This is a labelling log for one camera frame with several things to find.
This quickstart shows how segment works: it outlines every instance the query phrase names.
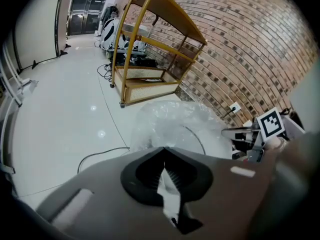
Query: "wooden shelf cart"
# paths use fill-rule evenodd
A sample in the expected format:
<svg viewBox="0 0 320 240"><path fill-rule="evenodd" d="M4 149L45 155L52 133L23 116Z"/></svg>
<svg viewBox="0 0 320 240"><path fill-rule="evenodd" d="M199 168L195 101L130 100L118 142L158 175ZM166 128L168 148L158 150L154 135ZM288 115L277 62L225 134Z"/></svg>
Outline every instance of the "wooden shelf cart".
<svg viewBox="0 0 320 240"><path fill-rule="evenodd" d="M123 30L123 25L130 5L137 5L141 7L140 14L132 32ZM138 34L139 26L146 10L162 18L184 35L184 39L178 49L166 45L158 40ZM116 66L116 54L121 34L129 36L130 41L127 48L124 66ZM193 39L202 44L193 58L190 58L180 52L180 49L187 38ZM177 56L188 60L188 64L182 77L180 79L176 79L176 77L171 75L166 69L129 65L135 40L145 42L151 46L156 46L160 49L173 53L174 57L167 68L168 70L173 65ZM116 86L118 91L121 93L120 106L124 108L125 104L173 93L206 44L207 41L202 36L197 26L174 0L129 0L119 22L115 37L112 61L112 82L110 84L111 88ZM146 79L153 79L154 81L150 82L146 81Z"/></svg>

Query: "doorway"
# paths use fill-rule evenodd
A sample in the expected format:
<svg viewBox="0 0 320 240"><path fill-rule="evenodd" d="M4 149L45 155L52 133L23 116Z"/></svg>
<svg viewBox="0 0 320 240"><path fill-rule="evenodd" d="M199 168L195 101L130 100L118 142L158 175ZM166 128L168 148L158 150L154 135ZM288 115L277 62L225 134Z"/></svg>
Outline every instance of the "doorway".
<svg viewBox="0 0 320 240"><path fill-rule="evenodd" d="M106 0L73 0L68 35L93 34Z"/></svg>

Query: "red brick wall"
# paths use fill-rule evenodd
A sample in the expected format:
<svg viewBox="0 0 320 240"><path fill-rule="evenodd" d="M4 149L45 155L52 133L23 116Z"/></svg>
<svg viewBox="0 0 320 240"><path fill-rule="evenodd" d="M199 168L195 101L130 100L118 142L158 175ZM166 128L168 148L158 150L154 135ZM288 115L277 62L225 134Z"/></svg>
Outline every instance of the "red brick wall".
<svg viewBox="0 0 320 240"><path fill-rule="evenodd" d="M123 9L128 0L116 0ZM227 116L233 126L277 106L290 107L288 94L318 57L318 46L308 24L291 0L175 0L198 26L208 45L183 83L218 116L237 101L241 111ZM140 7L132 5L126 22L134 23ZM148 12L143 25L151 26ZM178 47L183 36L159 19L152 38ZM183 52L196 51L187 39ZM147 53L166 67L171 54L156 47ZM171 70L181 75L174 66Z"/></svg>

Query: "clear plastic wrap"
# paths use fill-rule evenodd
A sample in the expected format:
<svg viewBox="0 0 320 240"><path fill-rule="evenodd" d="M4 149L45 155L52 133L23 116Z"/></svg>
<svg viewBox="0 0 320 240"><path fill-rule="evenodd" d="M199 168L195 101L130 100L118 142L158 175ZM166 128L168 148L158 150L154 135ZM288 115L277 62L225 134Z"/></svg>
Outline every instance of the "clear plastic wrap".
<svg viewBox="0 0 320 240"><path fill-rule="evenodd" d="M138 112L131 135L132 152L177 147L231 159L232 143L221 135L227 125L208 107L188 101L155 101Z"/></svg>

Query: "white tile floor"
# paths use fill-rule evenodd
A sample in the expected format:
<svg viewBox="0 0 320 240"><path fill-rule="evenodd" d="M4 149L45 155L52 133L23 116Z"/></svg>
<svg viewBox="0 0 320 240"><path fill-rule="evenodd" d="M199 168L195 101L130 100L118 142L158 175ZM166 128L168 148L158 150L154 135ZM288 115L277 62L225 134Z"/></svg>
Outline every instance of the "white tile floor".
<svg viewBox="0 0 320 240"><path fill-rule="evenodd" d="M129 147L134 118L146 102L179 100L171 94L121 109L116 88L97 74L106 59L94 40L93 35L72 36L67 55L21 74L39 83L17 115L12 179L19 198L33 209L77 174L86 155ZM119 149L90 157L81 169L126 152Z"/></svg>

